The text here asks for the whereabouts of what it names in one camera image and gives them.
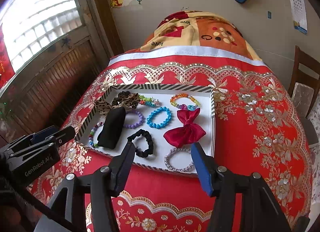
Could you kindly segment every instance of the orange and yellow beaded bracelet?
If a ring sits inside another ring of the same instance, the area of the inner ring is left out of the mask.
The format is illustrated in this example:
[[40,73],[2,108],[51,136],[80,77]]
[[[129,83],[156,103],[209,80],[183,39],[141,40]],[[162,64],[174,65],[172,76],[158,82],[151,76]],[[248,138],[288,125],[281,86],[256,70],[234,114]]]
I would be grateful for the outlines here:
[[[185,98],[188,98],[190,99],[193,103],[195,103],[196,105],[185,105],[185,104],[177,104],[175,102],[176,99],[178,98],[182,98],[182,97],[185,97]],[[200,107],[200,103],[193,97],[193,96],[190,96],[188,94],[185,94],[185,93],[182,93],[182,94],[176,94],[174,95],[171,99],[170,99],[170,104],[174,107],[177,107],[181,110],[190,110],[190,111],[194,111],[196,110],[197,108]]]

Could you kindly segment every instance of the red bow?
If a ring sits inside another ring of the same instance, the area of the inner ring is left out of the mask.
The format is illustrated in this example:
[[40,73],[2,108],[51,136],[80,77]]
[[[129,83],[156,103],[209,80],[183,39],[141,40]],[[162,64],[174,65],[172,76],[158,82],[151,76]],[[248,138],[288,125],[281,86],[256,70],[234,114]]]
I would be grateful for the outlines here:
[[194,111],[178,110],[177,116],[180,122],[183,123],[183,127],[165,132],[163,137],[166,141],[177,148],[199,141],[206,134],[200,125],[193,123],[199,113],[200,108]]

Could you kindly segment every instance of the white fabric border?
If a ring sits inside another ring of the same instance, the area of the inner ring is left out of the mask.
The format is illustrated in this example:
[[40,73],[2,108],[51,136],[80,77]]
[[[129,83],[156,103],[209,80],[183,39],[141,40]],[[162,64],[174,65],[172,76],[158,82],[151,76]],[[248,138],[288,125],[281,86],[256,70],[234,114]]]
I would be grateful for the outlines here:
[[160,58],[160,57],[166,57],[166,56],[172,56],[172,55],[229,58],[229,59],[240,60],[254,66],[267,67],[267,65],[262,61],[251,60],[249,58],[240,56],[230,51],[216,49],[212,47],[203,47],[203,46],[169,46],[169,47],[162,47],[162,48],[155,49],[152,51],[147,51],[147,52],[135,52],[135,53],[122,54],[111,59],[109,62],[109,66],[124,60],[154,59],[154,58]]

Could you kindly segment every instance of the screw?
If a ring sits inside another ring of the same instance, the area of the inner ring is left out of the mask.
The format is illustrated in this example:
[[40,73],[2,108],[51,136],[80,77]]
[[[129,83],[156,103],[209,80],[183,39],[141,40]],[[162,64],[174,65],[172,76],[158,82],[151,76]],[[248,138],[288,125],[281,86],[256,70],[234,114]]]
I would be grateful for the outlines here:
[[219,167],[218,167],[218,171],[220,171],[220,172],[226,172],[226,171],[227,171],[227,168],[224,167],[224,166],[219,166]]
[[75,175],[73,173],[69,173],[66,178],[67,180],[72,180],[74,177]]
[[258,172],[252,173],[252,176],[253,176],[255,179],[260,179],[260,178],[261,178],[261,175],[260,175],[260,173],[258,173]]
[[100,171],[101,171],[101,172],[109,172],[109,170],[110,170],[110,168],[109,168],[108,166],[102,166],[102,167],[100,168]]

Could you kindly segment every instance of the red curtain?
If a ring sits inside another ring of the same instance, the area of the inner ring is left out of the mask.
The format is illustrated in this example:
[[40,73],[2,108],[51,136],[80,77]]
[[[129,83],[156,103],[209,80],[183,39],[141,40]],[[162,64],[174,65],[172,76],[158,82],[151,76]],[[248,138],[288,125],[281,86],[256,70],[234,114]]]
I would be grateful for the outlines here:
[[7,83],[14,75],[7,49],[4,44],[2,25],[0,26],[0,88]]

